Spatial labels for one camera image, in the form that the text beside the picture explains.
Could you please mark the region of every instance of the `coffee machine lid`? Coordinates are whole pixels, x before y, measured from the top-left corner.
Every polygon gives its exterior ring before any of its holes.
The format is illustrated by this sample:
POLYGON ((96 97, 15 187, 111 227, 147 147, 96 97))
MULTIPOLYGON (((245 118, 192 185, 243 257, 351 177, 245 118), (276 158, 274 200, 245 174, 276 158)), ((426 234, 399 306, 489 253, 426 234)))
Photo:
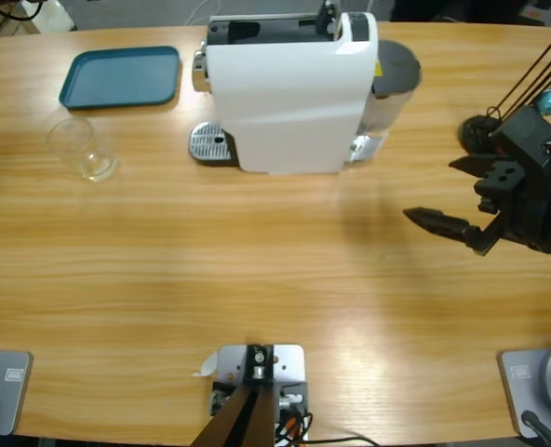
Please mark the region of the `coffee machine lid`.
POLYGON ((379 97, 413 91, 421 82, 421 64, 409 48, 391 40, 379 41, 379 60, 372 93, 379 97))

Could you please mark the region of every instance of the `yellow label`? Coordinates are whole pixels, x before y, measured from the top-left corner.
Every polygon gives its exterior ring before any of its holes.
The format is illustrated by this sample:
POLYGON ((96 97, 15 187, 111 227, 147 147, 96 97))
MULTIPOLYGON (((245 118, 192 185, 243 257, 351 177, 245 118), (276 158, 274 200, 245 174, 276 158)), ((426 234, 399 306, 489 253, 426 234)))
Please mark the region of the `yellow label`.
POLYGON ((377 65, 375 66, 375 76, 383 76, 383 67, 379 61, 377 61, 377 65))

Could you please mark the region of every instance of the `wire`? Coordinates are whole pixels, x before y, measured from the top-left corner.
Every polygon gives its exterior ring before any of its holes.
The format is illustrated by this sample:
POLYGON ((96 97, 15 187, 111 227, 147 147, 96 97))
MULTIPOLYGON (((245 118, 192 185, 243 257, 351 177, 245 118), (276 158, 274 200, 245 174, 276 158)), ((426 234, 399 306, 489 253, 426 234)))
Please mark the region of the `wire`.
POLYGON ((218 0, 217 5, 218 5, 218 7, 217 7, 216 11, 215 11, 214 13, 212 13, 211 15, 200 17, 200 18, 198 18, 198 19, 195 19, 195 20, 193 20, 193 21, 190 21, 188 24, 189 24, 189 25, 196 25, 196 24, 199 23, 200 21, 208 20, 208 19, 211 19, 213 16, 219 15, 219 14, 222 12, 222 0, 218 0))
POLYGON ((371 445, 373 447, 380 447, 380 445, 374 440, 361 435, 350 436, 347 438, 337 438, 332 440, 305 440, 304 437, 308 433, 312 424, 313 424, 312 413, 307 413, 307 414, 300 414, 298 412, 293 413, 288 420, 280 423, 277 429, 275 430, 275 444, 278 444, 282 440, 287 440, 288 444, 286 444, 286 447, 291 447, 295 445, 304 445, 304 444, 306 445, 333 444, 333 443, 350 442, 352 440, 362 440, 366 442, 368 445, 371 445))
POLYGON ((42 10, 42 6, 44 4, 42 3, 38 3, 37 4, 37 9, 35 10, 34 14, 32 14, 31 16, 29 17, 18 17, 18 16, 13 16, 12 14, 8 14, 6 13, 5 11, 3 11, 1 8, 0 8, 0 16, 3 16, 5 19, 11 19, 11 20, 16 20, 16 21, 31 21, 33 19, 35 19, 37 17, 37 15, 40 13, 40 11, 42 10))
POLYGON ((377 442, 367 438, 366 436, 350 436, 348 438, 337 438, 333 440, 295 440, 290 443, 290 445, 300 445, 300 444, 334 444, 339 442, 350 442, 351 440, 363 440, 373 447, 380 447, 377 442))

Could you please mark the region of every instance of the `floor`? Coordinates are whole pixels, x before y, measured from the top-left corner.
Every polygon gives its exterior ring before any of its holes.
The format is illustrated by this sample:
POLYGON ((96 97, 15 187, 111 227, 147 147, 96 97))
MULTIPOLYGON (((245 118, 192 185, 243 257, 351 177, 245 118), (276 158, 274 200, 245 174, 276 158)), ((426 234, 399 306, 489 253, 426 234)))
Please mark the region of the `floor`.
MULTIPOLYGON (((79 30, 183 25, 202 0, 60 0, 79 30)), ((208 0, 194 16, 207 24, 222 3, 221 14, 315 12, 322 0, 208 0)), ((347 0, 348 10, 365 10, 369 0, 347 0)), ((374 0, 377 20, 389 20, 394 0, 374 0)))

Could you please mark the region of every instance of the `small paper scrap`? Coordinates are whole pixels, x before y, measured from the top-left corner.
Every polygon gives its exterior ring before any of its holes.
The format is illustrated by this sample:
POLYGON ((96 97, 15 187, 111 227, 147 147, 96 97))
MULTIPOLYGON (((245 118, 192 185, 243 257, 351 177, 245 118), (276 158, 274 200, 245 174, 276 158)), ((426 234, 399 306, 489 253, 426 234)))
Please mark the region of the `small paper scrap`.
POLYGON ((201 365, 201 369, 193 377, 209 377, 218 369, 218 351, 212 352, 201 365))

